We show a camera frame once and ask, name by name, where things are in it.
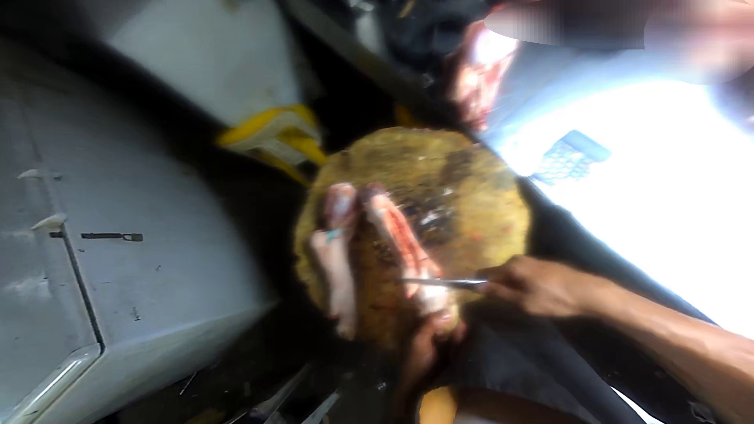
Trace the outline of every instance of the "dark clothing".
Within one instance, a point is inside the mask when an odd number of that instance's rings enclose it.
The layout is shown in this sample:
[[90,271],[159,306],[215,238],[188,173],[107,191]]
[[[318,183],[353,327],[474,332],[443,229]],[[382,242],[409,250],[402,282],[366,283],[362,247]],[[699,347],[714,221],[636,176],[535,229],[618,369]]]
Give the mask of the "dark clothing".
[[468,334],[442,386],[491,389],[589,424],[643,424],[555,326],[493,300],[464,308]]

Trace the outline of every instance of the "yellow object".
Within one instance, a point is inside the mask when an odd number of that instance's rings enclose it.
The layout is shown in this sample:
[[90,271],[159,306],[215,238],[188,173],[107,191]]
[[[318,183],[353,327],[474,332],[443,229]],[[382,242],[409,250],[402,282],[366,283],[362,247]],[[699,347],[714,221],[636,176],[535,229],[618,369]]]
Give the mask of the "yellow object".
[[452,424],[458,402],[450,387],[438,387],[421,398],[419,424]]
[[298,169],[306,161],[324,164],[320,150],[322,136],[314,113],[304,105],[267,109],[226,131],[216,143],[230,150],[276,167],[294,180],[309,186]]
[[414,114],[409,111],[409,108],[400,103],[395,103],[393,107],[393,115],[395,117],[395,123],[399,127],[405,128],[429,128],[429,125],[416,118]]

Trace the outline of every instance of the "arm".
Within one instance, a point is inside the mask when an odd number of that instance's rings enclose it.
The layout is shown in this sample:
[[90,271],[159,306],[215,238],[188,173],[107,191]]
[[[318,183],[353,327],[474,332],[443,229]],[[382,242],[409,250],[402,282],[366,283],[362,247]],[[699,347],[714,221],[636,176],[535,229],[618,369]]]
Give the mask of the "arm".
[[731,423],[754,420],[754,341],[595,275],[530,257],[483,270],[484,291],[550,317],[589,316],[631,336]]

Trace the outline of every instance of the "forearm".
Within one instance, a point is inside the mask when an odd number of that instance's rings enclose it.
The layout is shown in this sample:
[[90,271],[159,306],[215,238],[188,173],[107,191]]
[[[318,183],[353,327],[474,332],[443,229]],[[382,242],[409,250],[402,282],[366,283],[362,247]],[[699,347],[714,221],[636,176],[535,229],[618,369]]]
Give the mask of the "forearm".
[[691,318],[606,280],[585,312],[634,338],[729,422],[754,420],[754,341]]

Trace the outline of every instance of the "cabinet door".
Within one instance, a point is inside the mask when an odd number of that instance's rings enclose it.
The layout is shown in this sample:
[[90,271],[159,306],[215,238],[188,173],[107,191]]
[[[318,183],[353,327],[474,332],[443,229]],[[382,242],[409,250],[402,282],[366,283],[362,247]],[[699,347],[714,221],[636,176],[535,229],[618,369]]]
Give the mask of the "cabinet door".
[[9,424],[36,419],[100,354],[65,240],[32,229],[56,208],[23,84],[0,72],[0,422]]

